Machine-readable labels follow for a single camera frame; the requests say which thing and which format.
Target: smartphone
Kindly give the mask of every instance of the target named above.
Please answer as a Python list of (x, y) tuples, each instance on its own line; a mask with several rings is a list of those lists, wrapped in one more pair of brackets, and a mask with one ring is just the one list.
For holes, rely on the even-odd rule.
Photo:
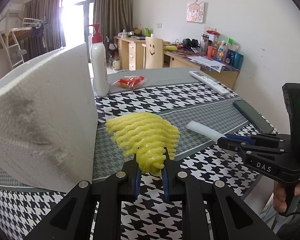
[(272, 133), (273, 128), (271, 125), (266, 122), (265, 119), (252, 107), (250, 106), (246, 101), (244, 100), (237, 100), (233, 102), (233, 105), (236, 109), (239, 110), (241, 114), (245, 118), (247, 118), (255, 128), (258, 129), (260, 133)]

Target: human hand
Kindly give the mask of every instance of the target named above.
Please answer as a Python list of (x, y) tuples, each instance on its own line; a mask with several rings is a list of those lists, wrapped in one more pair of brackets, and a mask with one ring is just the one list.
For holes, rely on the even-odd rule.
[[(275, 181), (274, 182), (274, 190), (273, 190), (273, 208), (279, 213), (285, 212), (287, 209), (286, 204), (286, 190), (282, 186), (281, 183)], [(299, 196), (300, 195), (300, 181), (294, 188), (294, 195)]]

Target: white remote control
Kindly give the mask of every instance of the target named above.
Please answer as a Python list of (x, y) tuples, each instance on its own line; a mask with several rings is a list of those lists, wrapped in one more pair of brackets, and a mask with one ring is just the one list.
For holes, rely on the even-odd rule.
[(225, 96), (230, 93), (229, 90), (225, 89), (223, 86), (220, 86), (217, 82), (213, 81), (211, 78), (205, 76), (204, 74), (197, 72), (197, 71), (189, 71), (189, 74), (196, 78), (197, 80), (201, 81), (202, 83), (206, 84), (208, 87), (213, 89), (221, 96)]

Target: wooden chair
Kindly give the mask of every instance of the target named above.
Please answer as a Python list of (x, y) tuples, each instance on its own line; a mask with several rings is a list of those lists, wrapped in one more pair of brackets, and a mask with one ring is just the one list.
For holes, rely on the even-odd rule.
[(146, 37), (146, 69), (163, 68), (163, 40)]

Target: lotion bottle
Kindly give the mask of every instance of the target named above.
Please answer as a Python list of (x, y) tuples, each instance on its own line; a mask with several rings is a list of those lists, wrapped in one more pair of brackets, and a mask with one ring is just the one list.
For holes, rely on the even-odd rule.
[(109, 93), (106, 48), (103, 45), (102, 35), (99, 33), (100, 24), (93, 24), (90, 26), (93, 26), (94, 28), (90, 54), (95, 91), (98, 97), (103, 98)]

